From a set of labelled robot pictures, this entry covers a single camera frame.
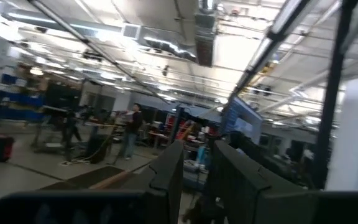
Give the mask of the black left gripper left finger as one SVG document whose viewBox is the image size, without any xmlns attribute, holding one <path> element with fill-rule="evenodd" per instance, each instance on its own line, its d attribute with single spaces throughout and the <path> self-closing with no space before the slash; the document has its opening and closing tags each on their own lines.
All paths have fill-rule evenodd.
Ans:
<svg viewBox="0 0 358 224">
<path fill-rule="evenodd" d="M 121 223 L 178 223 L 183 189 L 183 148 L 182 140 L 174 141 L 121 187 L 137 194 L 137 199 L 119 213 Z"/>
</svg>

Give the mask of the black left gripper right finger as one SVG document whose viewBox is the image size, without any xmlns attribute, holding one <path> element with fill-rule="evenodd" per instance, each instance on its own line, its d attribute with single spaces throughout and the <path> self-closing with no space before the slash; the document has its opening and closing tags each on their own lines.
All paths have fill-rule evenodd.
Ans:
<svg viewBox="0 0 358 224">
<path fill-rule="evenodd" d="M 229 223 L 306 223 L 303 192 L 225 142 L 214 142 L 208 194 L 221 199 Z"/>
</svg>

